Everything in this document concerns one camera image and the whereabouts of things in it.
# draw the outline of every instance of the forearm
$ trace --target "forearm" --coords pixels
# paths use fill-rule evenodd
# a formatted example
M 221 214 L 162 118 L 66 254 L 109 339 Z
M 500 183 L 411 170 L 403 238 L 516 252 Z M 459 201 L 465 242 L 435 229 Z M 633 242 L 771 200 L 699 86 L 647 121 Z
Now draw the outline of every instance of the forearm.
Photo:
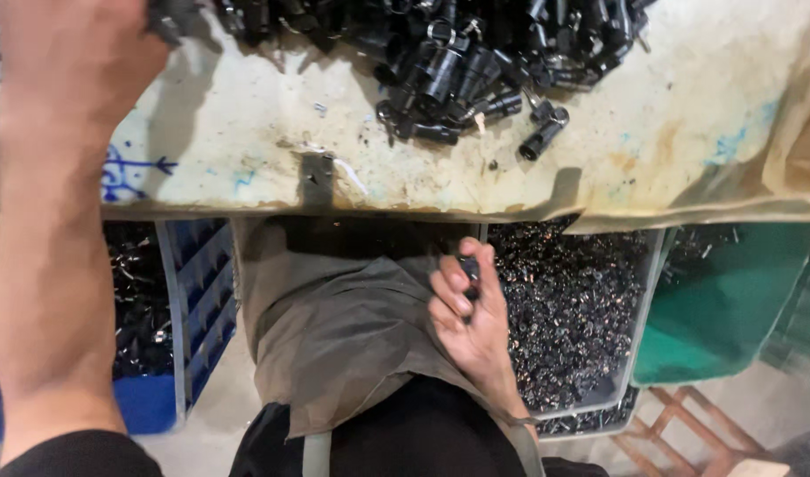
M 496 369 L 490 373 L 492 376 L 490 379 L 484 379 L 483 382 L 474 380 L 474 385 L 491 404 L 505 410 L 511 417 L 519 419 L 531 417 L 523 398 L 516 390 L 516 376 L 511 365 L 511 358 L 508 356 L 507 360 L 503 359 L 501 363 L 495 363 L 495 365 Z M 536 442 L 538 437 L 535 427 L 532 424 L 526 424 L 525 428 Z
M 30 428 L 48 436 L 124 430 L 111 384 L 113 277 L 102 236 L 101 169 L 83 166 L 103 152 L 90 142 L 59 137 L 46 148 L 0 137 L 3 461 L 26 450 L 9 434 L 29 443 L 45 438 L 31 437 Z M 36 155 L 45 157 L 26 167 Z

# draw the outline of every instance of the green bin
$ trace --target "green bin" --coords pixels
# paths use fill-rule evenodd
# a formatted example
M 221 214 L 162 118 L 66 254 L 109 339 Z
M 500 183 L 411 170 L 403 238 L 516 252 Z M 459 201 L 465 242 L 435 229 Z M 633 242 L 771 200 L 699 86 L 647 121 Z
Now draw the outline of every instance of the green bin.
M 745 223 L 738 231 L 739 243 L 708 255 L 701 272 L 659 283 L 634 385 L 730 376 L 755 360 L 807 263 L 810 223 Z M 674 235 L 668 231 L 668 244 Z

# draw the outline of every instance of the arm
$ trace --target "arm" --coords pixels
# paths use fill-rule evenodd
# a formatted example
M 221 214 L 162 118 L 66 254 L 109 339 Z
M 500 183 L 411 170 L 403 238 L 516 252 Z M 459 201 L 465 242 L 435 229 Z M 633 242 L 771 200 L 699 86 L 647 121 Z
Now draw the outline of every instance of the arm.
M 463 374 L 491 404 L 512 417 L 531 417 L 516 392 L 516 376 L 507 351 L 508 317 L 493 263 L 495 251 L 474 238 L 464 238 L 460 251 L 478 260 L 479 298 L 470 303 L 464 297 L 463 292 L 470 286 L 469 278 L 455 257 L 443 257 L 441 269 L 431 275 L 435 297 L 429 302 L 429 313 L 437 337 Z M 469 325 L 463 322 L 465 316 L 471 316 Z M 535 427 L 531 424 L 525 427 L 537 441 Z
M 2 463 L 75 430 L 125 431 L 99 187 L 111 134 L 166 61 L 145 5 L 0 2 Z

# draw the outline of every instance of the wooden stool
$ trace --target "wooden stool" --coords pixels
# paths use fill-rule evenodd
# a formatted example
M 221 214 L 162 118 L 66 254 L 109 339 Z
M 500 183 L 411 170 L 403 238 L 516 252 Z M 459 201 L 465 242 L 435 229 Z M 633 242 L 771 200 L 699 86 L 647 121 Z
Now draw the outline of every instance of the wooden stool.
M 673 475 L 685 477 L 700 475 L 703 477 L 782 477 L 790 471 L 790 466 L 772 462 L 770 455 L 757 441 L 749 437 L 749 434 L 743 428 L 740 428 L 735 421 L 726 416 L 719 407 L 714 406 L 693 386 L 682 386 L 678 388 L 673 396 L 670 396 L 661 388 L 649 388 L 648 390 L 664 405 L 661 415 L 658 416 L 652 426 L 647 426 L 638 417 L 633 417 L 631 428 L 620 435 L 612 436 L 611 440 L 649 477 L 661 477 L 664 473 L 632 444 L 631 439 L 648 440 L 654 444 L 673 463 Z M 737 440 L 742 449 L 731 448 L 688 411 L 682 405 L 687 397 L 695 401 L 726 433 Z M 713 450 L 713 458 L 704 471 L 698 471 L 684 456 L 662 439 L 662 432 L 674 417 L 685 423 L 694 434 L 704 440 L 707 446 Z

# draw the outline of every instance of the apron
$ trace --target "apron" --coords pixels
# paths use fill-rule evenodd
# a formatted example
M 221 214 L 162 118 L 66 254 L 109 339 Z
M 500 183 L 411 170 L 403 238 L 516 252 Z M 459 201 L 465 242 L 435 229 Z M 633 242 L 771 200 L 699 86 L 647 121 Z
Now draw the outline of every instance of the apron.
M 288 438 L 305 437 L 305 477 L 328 475 L 331 429 L 413 374 L 473 396 L 526 474 L 543 474 L 521 421 L 492 408 L 452 364 L 429 317 L 436 257 L 470 226 L 328 217 L 232 224 L 255 385 L 263 403 L 290 405 Z

